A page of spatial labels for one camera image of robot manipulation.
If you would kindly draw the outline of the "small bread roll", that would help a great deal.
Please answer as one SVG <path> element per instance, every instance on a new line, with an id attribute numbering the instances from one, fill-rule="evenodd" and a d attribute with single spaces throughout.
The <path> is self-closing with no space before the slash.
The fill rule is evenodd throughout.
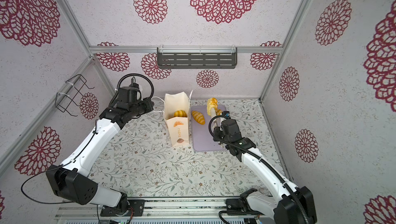
<path id="1" fill-rule="evenodd" d="M 218 101 L 216 98 L 210 98 L 207 101 L 207 114 L 210 116 L 210 109 L 212 107 L 215 107 L 216 109 L 218 109 Z"/>

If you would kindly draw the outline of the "cream paper bread bag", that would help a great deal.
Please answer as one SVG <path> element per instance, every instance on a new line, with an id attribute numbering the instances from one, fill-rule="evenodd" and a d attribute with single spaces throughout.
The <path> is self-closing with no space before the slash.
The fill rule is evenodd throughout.
<path id="1" fill-rule="evenodd" d="M 164 99 L 154 97 L 164 103 L 164 110 L 157 112 L 163 114 L 173 147 L 189 144 L 189 113 L 192 93 L 193 91 L 190 92 L 189 96 L 185 92 L 174 95 L 165 94 Z M 174 117 L 174 112 L 178 110 L 184 110 L 188 116 Z"/>

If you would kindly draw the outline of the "round orange bun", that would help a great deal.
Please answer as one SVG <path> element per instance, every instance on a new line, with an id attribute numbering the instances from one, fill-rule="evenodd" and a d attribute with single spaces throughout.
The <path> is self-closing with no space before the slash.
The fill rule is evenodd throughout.
<path id="1" fill-rule="evenodd" d="M 174 112 L 174 117 L 187 117 L 187 113 L 184 110 L 178 110 Z"/>

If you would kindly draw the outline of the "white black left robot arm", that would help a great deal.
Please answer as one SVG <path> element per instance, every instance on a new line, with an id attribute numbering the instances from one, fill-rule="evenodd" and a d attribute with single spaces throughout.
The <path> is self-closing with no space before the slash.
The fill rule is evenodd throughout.
<path id="1" fill-rule="evenodd" d="M 127 194 L 99 186 L 88 176 L 99 155 L 110 140 L 132 119 L 149 113 L 154 102 L 144 98 L 133 104 L 116 104 L 107 107 L 99 116 L 91 133 L 78 148 L 59 166 L 51 165 L 46 177 L 53 193 L 80 205 L 97 204 L 114 215 L 124 215 L 130 204 Z"/>

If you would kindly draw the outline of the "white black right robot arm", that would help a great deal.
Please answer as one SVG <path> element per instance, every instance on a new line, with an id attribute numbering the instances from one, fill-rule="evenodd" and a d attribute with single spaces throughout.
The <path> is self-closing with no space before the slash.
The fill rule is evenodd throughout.
<path id="1" fill-rule="evenodd" d="M 312 192 L 298 187 L 275 169 L 260 152 L 256 144 L 243 137 L 237 121 L 228 111 L 218 114 L 215 107 L 208 107 L 211 117 L 209 133 L 215 142 L 224 145 L 229 153 L 247 166 L 269 190 L 270 196 L 251 189 L 240 195 L 240 210 L 228 207 L 220 211 L 231 215 L 264 215 L 276 224 L 315 224 L 317 214 Z"/>

